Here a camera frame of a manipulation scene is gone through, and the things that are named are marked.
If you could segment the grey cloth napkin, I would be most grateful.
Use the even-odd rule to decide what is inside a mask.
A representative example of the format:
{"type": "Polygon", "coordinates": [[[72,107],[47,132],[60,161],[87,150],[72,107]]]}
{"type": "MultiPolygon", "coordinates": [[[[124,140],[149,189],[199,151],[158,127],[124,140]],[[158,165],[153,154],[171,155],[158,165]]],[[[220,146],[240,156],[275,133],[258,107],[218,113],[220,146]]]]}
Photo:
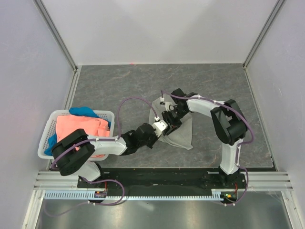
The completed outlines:
{"type": "MultiPolygon", "coordinates": [[[[172,105],[176,105],[176,103],[173,101],[173,99],[165,94],[164,95],[165,101],[171,102],[172,105]]],[[[162,118],[162,112],[165,111],[165,109],[159,104],[160,98],[157,98],[152,102],[152,107],[155,109],[157,115],[162,118]]],[[[149,112],[149,124],[154,123],[154,112],[152,109],[150,109],[149,112]]],[[[186,150],[190,150],[193,148],[192,146],[192,136],[193,136],[193,117],[191,114],[185,115],[182,120],[182,125],[177,130],[173,131],[171,134],[166,136],[160,136],[158,141],[167,143],[174,147],[184,148],[186,150]]]]}

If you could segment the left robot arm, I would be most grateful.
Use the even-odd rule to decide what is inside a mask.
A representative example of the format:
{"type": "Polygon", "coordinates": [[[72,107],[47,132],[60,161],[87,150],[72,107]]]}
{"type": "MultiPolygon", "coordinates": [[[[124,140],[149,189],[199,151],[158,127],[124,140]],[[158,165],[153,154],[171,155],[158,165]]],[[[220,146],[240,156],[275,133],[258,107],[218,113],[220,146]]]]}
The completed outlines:
{"type": "Polygon", "coordinates": [[[63,177],[78,175],[93,187],[101,187],[105,177],[100,166],[90,161],[91,156],[126,156],[144,146],[152,148],[167,127],[163,120],[152,125],[144,123],[136,130],[115,137],[88,135],[84,129],[77,129],[52,148],[54,162],[51,167],[57,168],[63,177]]]}

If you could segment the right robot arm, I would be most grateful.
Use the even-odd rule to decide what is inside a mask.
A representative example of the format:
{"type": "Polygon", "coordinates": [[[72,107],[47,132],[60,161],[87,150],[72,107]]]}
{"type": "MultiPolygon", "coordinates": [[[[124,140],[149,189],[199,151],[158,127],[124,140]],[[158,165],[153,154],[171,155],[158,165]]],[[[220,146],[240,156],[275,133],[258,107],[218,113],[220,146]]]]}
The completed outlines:
{"type": "Polygon", "coordinates": [[[204,98],[196,93],[185,94],[180,88],[174,90],[170,97],[173,103],[166,102],[164,92],[160,104],[165,106],[162,112],[167,128],[164,135],[169,135],[182,126],[182,118],[189,113],[200,113],[210,117],[218,139],[222,142],[222,161],[218,175],[208,178],[206,182],[216,183],[222,187],[241,186],[244,176],[239,166],[239,148],[243,142],[248,127],[246,119],[235,100],[219,102],[204,98]]]}

